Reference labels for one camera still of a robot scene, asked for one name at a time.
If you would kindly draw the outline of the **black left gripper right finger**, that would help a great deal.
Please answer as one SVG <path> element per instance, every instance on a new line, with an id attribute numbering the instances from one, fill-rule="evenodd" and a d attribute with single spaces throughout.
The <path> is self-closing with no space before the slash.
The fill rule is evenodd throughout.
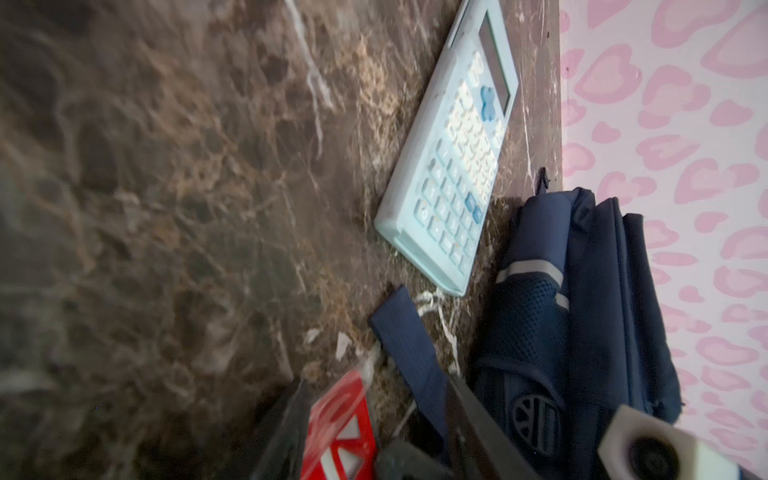
<path id="1" fill-rule="evenodd" d="M 456 479 L 540 479 L 466 383 L 451 375 L 446 386 L 447 445 Z"/>

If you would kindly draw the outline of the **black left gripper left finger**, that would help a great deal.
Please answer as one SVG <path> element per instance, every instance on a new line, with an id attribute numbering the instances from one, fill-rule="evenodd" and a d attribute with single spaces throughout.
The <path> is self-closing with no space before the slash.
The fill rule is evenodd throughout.
<path id="1" fill-rule="evenodd" d="M 296 378 L 258 426 L 241 479 L 299 479 L 309 426 L 310 395 Z"/>

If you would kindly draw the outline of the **navy blue student backpack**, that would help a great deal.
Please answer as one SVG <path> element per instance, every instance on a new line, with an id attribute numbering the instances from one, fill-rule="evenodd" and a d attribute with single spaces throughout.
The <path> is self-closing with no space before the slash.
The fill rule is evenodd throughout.
<path id="1" fill-rule="evenodd" d="M 682 412 L 638 214 L 541 178 L 520 208 L 470 386 L 541 479 L 609 479 L 597 449 L 623 405 Z"/>

